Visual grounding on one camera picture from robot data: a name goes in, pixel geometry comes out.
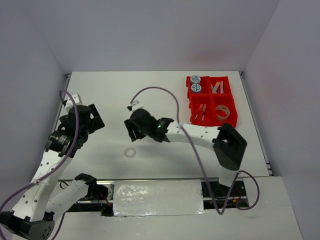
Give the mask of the small clear tape roll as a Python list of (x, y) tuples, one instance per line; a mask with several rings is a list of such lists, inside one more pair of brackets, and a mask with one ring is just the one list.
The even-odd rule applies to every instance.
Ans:
[(133, 147), (128, 147), (125, 149), (124, 151), (124, 155), (127, 157), (127, 158), (134, 158), (136, 156), (137, 152), (136, 152), (136, 149), (133, 148)]

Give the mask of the red pen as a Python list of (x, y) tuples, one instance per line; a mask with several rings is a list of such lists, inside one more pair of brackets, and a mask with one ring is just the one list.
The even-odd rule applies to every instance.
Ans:
[(203, 104), (199, 105), (199, 108), (198, 108), (198, 110), (197, 110), (197, 112), (195, 114), (195, 117), (194, 117), (194, 121), (196, 121), (198, 119), (199, 114), (200, 114), (201, 110), (203, 109), (203, 106), (204, 106)]

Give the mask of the blue pen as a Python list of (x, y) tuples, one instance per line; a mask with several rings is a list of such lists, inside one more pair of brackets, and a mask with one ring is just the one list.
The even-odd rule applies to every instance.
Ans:
[(205, 116), (206, 116), (206, 110), (207, 110), (207, 105), (204, 104), (202, 108), (202, 117), (201, 117), (201, 122), (204, 123), (205, 121)]

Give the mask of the blue patterned tape roll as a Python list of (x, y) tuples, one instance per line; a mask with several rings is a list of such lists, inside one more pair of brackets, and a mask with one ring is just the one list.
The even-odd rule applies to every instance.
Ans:
[(201, 93), (202, 92), (202, 86), (199, 83), (193, 83), (190, 86), (190, 91), (192, 93), (195, 93), (195, 94)]
[(190, 84), (193, 85), (193, 84), (200, 84), (201, 83), (201, 77), (199, 75), (192, 75), (190, 76)]

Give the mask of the blue highlighter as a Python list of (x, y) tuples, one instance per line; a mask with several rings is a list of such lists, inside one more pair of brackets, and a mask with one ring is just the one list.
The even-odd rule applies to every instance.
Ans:
[(215, 85), (211, 85), (211, 91), (213, 94), (217, 93), (219, 86), (220, 86), (220, 82), (217, 82)]

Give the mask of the large grey tape roll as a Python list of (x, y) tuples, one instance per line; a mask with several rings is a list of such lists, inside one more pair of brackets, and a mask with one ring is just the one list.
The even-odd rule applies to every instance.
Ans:
[(218, 105), (215, 108), (217, 120), (219, 122), (224, 122), (227, 120), (231, 114), (230, 109), (225, 105)]

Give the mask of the orange grey highlighter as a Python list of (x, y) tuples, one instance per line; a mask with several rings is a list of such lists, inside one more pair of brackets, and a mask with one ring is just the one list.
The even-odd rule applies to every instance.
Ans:
[(223, 94), (224, 93), (224, 82), (223, 81), (220, 82), (219, 87), (220, 87), (220, 91), (219, 91), (220, 94)]

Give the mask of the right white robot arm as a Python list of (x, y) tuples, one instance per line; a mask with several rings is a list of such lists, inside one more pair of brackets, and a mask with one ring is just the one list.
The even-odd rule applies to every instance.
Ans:
[(214, 151), (221, 166), (217, 190), (223, 196), (235, 190), (234, 179), (240, 170), (247, 148), (247, 141), (230, 124), (200, 126), (178, 122), (172, 118), (156, 119), (148, 111), (139, 108), (124, 121), (130, 139), (134, 142), (150, 137), (156, 142), (190, 143)]

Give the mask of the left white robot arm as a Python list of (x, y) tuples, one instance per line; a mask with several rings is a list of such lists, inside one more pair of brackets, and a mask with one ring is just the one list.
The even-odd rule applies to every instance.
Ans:
[(0, 224), (26, 240), (47, 240), (56, 220), (82, 198), (91, 200), (108, 188), (97, 184), (91, 175), (80, 173), (69, 186), (51, 198), (60, 176), (71, 163), (77, 150), (89, 135), (105, 127), (94, 104), (78, 105), (60, 117), (60, 125), (44, 146), (41, 163), (31, 180), (32, 187), (24, 190), (21, 199), (10, 211), (0, 214)]

